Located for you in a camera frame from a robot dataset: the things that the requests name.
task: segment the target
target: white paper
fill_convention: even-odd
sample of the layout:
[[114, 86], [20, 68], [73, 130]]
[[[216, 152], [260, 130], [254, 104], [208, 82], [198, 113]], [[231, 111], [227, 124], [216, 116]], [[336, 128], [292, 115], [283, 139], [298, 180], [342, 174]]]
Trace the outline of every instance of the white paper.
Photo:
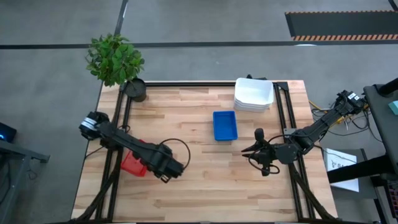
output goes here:
[[[353, 156], [353, 155], [350, 155], [347, 153], [343, 153], [343, 152], [339, 152], [336, 150], [332, 150], [332, 149], [326, 149], [326, 152], [328, 152], [328, 153], [325, 153], [325, 162], [326, 162], [326, 168], [328, 171], [338, 169], [340, 167], [356, 164], [356, 156]], [[355, 192], [359, 192], [358, 179], [346, 180], [346, 181], [342, 181], [342, 182], [338, 182], [338, 183], [333, 183], [330, 185], [334, 186], [334, 187], [346, 189], [346, 190], [352, 190]]]

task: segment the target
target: stack of white bowls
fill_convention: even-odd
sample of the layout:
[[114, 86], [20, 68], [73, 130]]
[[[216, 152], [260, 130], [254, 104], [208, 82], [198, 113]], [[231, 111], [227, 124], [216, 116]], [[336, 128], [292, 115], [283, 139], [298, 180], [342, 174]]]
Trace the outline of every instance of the stack of white bowls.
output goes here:
[[274, 86], [268, 80], [239, 78], [235, 84], [234, 107], [237, 110], [264, 112], [274, 102]]

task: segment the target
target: wooden table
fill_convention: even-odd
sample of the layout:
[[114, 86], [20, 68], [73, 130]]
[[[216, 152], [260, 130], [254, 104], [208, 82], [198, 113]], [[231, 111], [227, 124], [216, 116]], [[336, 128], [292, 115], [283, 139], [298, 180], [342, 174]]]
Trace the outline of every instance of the wooden table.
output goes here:
[[[288, 84], [298, 128], [312, 124], [304, 82], [288, 81]], [[112, 117], [117, 94], [118, 86], [104, 87], [98, 111]], [[213, 136], [213, 111], [233, 110], [233, 87], [149, 87], [147, 95], [143, 103], [131, 105], [129, 134], [154, 143], [180, 138], [191, 149], [191, 163], [181, 177], [168, 184], [156, 179], [152, 173], [135, 177], [122, 170], [114, 222], [297, 221], [287, 166], [274, 161], [280, 174], [263, 177], [240, 152], [254, 144], [256, 128], [264, 129], [266, 139], [281, 134], [276, 103], [264, 113], [236, 111], [238, 140], [217, 142]], [[125, 102], [122, 105], [121, 119]], [[185, 164], [187, 151], [184, 146], [172, 141], [167, 145], [173, 150], [174, 157]], [[91, 142], [87, 153], [98, 147], [98, 141]], [[85, 161], [72, 217], [82, 214], [98, 193], [105, 157], [106, 150], [101, 150]], [[305, 165], [312, 192], [336, 217], [319, 149], [314, 148], [305, 156]], [[302, 193], [300, 198], [307, 217]]]

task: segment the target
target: blue plastic tray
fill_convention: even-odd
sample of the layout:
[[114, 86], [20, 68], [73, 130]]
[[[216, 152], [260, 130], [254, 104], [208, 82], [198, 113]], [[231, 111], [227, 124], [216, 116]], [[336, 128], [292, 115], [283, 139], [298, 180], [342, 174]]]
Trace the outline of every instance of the blue plastic tray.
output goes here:
[[238, 138], [235, 111], [213, 112], [214, 138], [217, 141], [230, 141]]

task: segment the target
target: red plastic container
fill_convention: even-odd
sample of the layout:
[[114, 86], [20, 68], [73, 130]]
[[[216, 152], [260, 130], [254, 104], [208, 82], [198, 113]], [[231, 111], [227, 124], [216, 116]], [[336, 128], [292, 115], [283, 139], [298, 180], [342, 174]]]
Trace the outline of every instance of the red plastic container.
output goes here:
[[121, 168], [122, 170], [125, 170], [137, 177], [144, 177], [147, 172], [147, 167], [142, 165], [140, 160], [141, 159], [134, 158], [134, 156], [132, 156], [132, 151], [129, 150], [129, 153], [127, 154], [126, 158], [124, 158], [121, 164]]

